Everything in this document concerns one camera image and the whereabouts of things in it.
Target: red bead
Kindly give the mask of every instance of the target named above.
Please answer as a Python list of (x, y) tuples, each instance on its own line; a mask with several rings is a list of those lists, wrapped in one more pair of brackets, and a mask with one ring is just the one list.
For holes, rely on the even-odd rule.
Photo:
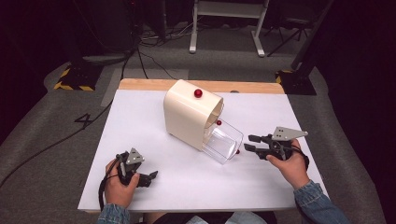
[(196, 98), (201, 98), (201, 96), (202, 96), (202, 91), (201, 91), (200, 89), (195, 90), (195, 91), (194, 91), (194, 96), (195, 96)]

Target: denim sleeve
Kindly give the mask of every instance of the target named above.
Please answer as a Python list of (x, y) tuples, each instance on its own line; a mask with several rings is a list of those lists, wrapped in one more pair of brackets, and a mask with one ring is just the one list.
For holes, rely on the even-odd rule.
[(130, 224), (129, 212), (125, 208), (108, 203), (103, 208), (96, 224)]
[(320, 184), (312, 180), (294, 191), (296, 203), (306, 217), (314, 223), (349, 223), (344, 213), (323, 194)]

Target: black cable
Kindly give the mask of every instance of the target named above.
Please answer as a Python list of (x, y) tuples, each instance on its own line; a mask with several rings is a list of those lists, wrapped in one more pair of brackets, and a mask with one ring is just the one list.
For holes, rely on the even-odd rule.
[[(121, 70), (121, 79), (123, 79), (123, 73), (125, 70), (125, 66), (128, 63), (129, 59), (132, 56), (132, 52), (128, 54), (128, 57), (125, 59), (125, 62), (122, 66), (122, 70)], [(55, 147), (59, 144), (61, 144), (62, 142), (66, 141), (67, 139), (73, 137), (74, 135), (78, 134), (79, 132), (81, 132), (82, 130), (85, 130), (87, 127), (89, 127), (91, 124), (93, 124), (95, 121), (97, 121), (109, 108), (110, 106), (113, 104), (113, 100), (111, 100), (111, 102), (105, 107), (105, 109), (103, 109), (97, 116), (96, 118), (94, 118), (93, 120), (90, 120), (90, 122), (86, 122), (84, 123), (83, 127), (81, 127), (80, 129), (78, 129), (77, 131), (67, 135), (65, 138), (55, 142), (54, 144), (45, 147), (44, 149), (41, 149), (40, 151), (38, 151), (37, 153), (35, 153), (33, 156), (27, 158), (26, 160), (24, 160), (22, 163), (20, 163), (17, 167), (15, 167), (11, 172), (9, 172), (9, 174), (2, 180), (1, 184), (0, 184), (0, 189), (4, 186), (4, 184), (6, 183), (6, 181), (15, 173), (17, 172), (24, 164), (26, 164), (28, 161), (34, 159), (35, 157), (37, 157), (38, 155), (40, 155), (41, 153), (49, 150), (52, 147)]]
[(101, 211), (103, 211), (103, 208), (105, 207), (105, 202), (103, 200), (103, 193), (105, 192), (105, 189), (106, 189), (106, 182), (109, 178), (114, 176), (113, 175), (111, 177), (108, 177), (108, 175), (110, 174), (111, 170), (113, 170), (116, 163), (117, 163), (117, 160), (114, 160), (113, 163), (111, 163), (109, 169), (106, 171), (105, 177), (103, 178), (103, 180), (100, 182), (100, 185), (99, 185), (98, 198), (99, 198), (99, 205), (100, 205)]
[(145, 30), (144, 33), (145, 33), (145, 32), (148, 32), (148, 34), (147, 34), (147, 35), (144, 35), (144, 33), (143, 33), (143, 34), (141, 35), (142, 39), (147, 39), (147, 40), (155, 39), (155, 43), (149, 43), (149, 42), (145, 42), (144, 40), (142, 40), (142, 41), (140, 42), (140, 45), (141, 45), (141, 46), (144, 46), (144, 47), (148, 47), (148, 48), (151, 48), (151, 47), (160, 47), (160, 46), (166, 44), (167, 42), (169, 42), (170, 40), (177, 40), (177, 39), (180, 39), (180, 38), (184, 37), (184, 35), (190, 35), (190, 34), (185, 34), (185, 33), (186, 33), (187, 31), (191, 30), (191, 29), (192, 29), (192, 23), (186, 25), (185, 27), (181, 27), (181, 28), (176, 28), (175, 26), (170, 27), (170, 28), (167, 28), (167, 29), (165, 30), (165, 37), (167, 37), (167, 38), (166, 38), (166, 41), (163, 41), (162, 39), (160, 39), (160, 38), (155, 34), (155, 32), (153, 32), (152, 30)]
[[(148, 57), (148, 58), (150, 58), (152, 61), (154, 61), (155, 62), (155, 60), (154, 60), (154, 58), (153, 57), (151, 57), (151, 56), (148, 56), (148, 55), (146, 55), (146, 54), (144, 54), (144, 53), (142, 53), (142, 52), (139, 52), (139, 54), (142, 54), (143, 56), (146, 56), (146, 57)], [(174, 77), (172, 77), (169, 73), (168, 73), (168, 71), (166, 71), (166, 69), (165, 68), (163, 68), (160, 64), (158, 64), (157, 62), (155, 62), (158, 66), (160, 66), (161, 67), (161, 69), (163, 70), (163, 71), (165, 71), (165, 73), (169, 76), (169, 77), (171, 77), (172, 79), (175, 79), (175, 80), (177, 80), (177, 78), (174, 78)]]
[(142, 65), (143, 73), (145, 74), (146, 79), (149, 79), (148, 75), (146, 74), (145, 65), (143, 65), (143, 62), (142, 62), (142, 56), (140, 56), (139, 47), (137, 47), (137, 54), (139, 55), (139, 60), (140, 60), (140, 64)]
[(28, 161), (34, 159), (36, 156), (38, 156), (38, 155), (40, 155), (41, 153), (47, 151), (48, 149), (50, 149), (50, 148), (52, 148), (52, 147), (55, 147), (55, 146), (61, 144), (61, 143), (64, 142), (65, 140), (67, 140), (67, 139), (73, 137), (73, 136), (76, 135), (77, 133), (81, 132), (82, 130), (84, 130), (85, 128), (87, 128), (87, 127), (90, 126), (91, 124), (93, 124), (97, 119), (99, 119), (99, 118), (105, 113), (105, 111), (108, 110), (108, 108), (111, 106), (112, 103), (113, 103), (113, 101), (111, 101), (111, 102), (108, 104), (108, 106), (106, 106), (106, 108), (105, 108), (98, 116), (96, 116), (95, 119), (92, 120), (92, 122), (87, 122), (86, 124), (84, 124), (84, 126), (83, 126), (82, 128), (80, 128), (80, 129), (78, 129), (77, 131), (75, 131), (75, 132), (69, 134), (68, 136), (66, 136), (65, 138), (63, 138), (63, 139), (61, 139), (61, 140), (59, 140), (59, 141), (57, 141), (57, 142), (55, 142), (54, 144), (52, 144), (52, 145), (50, 145), (50, 146), (48, 146), (48, 147), (45, 147), (44, 149), (38, 151), (36, 154), (34, 154), (33, 156), (29, 157), (28, 159), (26, 159), (25, 161), (23, 161), (21, 164), (19, 164), (17, 167), (15, 167), (15, 168), (14, 168), (14, 169), (2, 180), (2, 182), (1, 182), (1, 184), (0, 184), (0, 188), (2, 188), (3, 185), (6, 183), (6, 181), (7, 181), (17, 170), (19, 170), (24, 164), (26, 164)]
[(107, 179), (112, 178), (112, 177), (114, 177), (114, 176), (119, 176), (119, 175), (111, 175), (111, 176), (109, 176)]

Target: clear plastic container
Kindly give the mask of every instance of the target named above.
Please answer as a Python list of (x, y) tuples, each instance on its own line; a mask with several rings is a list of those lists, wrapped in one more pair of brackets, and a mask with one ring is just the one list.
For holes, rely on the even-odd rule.
[(205, 129), (203, 151), (221, 164), (230, 160), (240, 147), (244, 135), (222, 119)]

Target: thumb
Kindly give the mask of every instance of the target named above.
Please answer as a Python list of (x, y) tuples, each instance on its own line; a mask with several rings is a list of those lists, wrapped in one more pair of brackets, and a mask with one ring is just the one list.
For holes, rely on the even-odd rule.
[(137, 184), (139, 183), (140, 174), (136, 173), (132, 176), (131, 181), (129, 182), (128, 189), (135, 189)]
[(277, 157), (275, 156), (271, 156), (271, 155), (267, 155), (265, 157), (265, 159), (267, 159), (269, 162), (271, 162), (271, 164), (273, 164), (276, 168), (279, 169), (279, 167), (282, 164), (282, 161), (280, 161)]

